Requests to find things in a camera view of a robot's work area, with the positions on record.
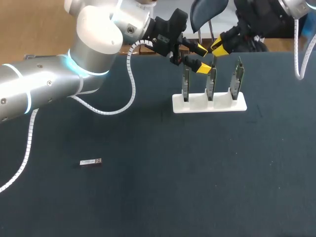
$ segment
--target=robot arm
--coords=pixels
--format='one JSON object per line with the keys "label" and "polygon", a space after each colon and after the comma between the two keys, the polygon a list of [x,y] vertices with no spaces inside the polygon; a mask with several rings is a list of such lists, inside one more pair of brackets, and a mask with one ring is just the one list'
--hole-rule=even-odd
{"label": "robot arm", "polygon": [[237,8],[237,26],[224,32],[211,46],[215,56],[232,52],[267,51],[265,45],[255,41],[264,38],[285,24],[285,18],[300,19],[316,9],[316,0],[234,0]]}

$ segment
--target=metal tool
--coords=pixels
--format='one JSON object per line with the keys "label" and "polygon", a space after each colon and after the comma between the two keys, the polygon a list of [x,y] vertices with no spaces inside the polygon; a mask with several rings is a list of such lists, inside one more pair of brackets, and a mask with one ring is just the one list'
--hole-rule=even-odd
{"label": "metal tool", "polygon": [[217,58],[214,57],[212,69],[210,73],[207,75],[206,94],[207,94],[208,101],[213,101],[213,98],[214,98],[216,75],[217,75],[216,62],[217,62]]}
{"label": "metal tool", "polygon": [[184,65],[182,75],[182,94],[184,102],[189,101],[189,88],[190,88],[190,68]]}
{"label": "metal tool", "polygon": [[236,69],[234,71],[232,81],[231,81],[231,95],[232,95],[233,100],[238,99],[238,94],[240,92],[244,72],[245,70],[244,70],[241,58],[239,57],[237,60]]}

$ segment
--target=black table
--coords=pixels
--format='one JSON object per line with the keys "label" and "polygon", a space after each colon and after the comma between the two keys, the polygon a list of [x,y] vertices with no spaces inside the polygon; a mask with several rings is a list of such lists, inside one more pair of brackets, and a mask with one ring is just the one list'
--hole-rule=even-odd
{"label": "black table", "polygon": [[[174,114],[182,67],[159,56],[132,57],[137,96],[123,114],[70,98],[40,109],[29,163],[0,194],[0,237],[315,236],[316,54],[304,81],[290,53],[241,58],[246,112]],[[219,59],[217,91],[236,59]],[[125,60],[82,98],[101,110],[125,105]],[[205,81],[193,76],[192,92]],[[1,185],[22,162],[28,123],[0,125]],[[93,158],[103,166],[78,167]]]}

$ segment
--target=black robot end effector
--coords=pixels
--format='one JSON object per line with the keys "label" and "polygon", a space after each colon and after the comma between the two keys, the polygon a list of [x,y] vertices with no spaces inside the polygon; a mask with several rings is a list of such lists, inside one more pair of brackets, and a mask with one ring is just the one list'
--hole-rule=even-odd
{"label": "black robot end effector", "polygon": [[196,73],[208,73],[210,67],[200,60],[193,60],[180,55],[180,45],[186,46],[190,52],[194,52],[200,56],[205,56],[208,51],[200,44],[190,41],[183,37],[183,31],[187,27],[188,14],[180,9],[176,9],[168,21],[156,17],[152,19],[144,35],[145,40],[151,40],[153,46],[146,46],[152,51],[166,57],[170,52],[173,56],[170,62],[179,66],[184,63],[192,68]]}
{"label": "black robot end effector", "polygon": [[170,52],[179,50],[179,38],[187,28],[188,14],[176,9],[168,21],[156,17],[151,19],[144,40],[153,42],[153,47],[146,46],[152,51],[166,57]]}

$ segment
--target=small metal module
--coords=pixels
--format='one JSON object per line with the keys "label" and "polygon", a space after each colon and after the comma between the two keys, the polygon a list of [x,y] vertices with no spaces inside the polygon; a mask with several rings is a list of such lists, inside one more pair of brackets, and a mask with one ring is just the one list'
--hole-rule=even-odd
{"label": "small metal module", "polygon": [[94,165],[94,164],[101,164],[102,159],[88,159],[88,160],[81,160],[80,166],[86,166],[86,165]]}

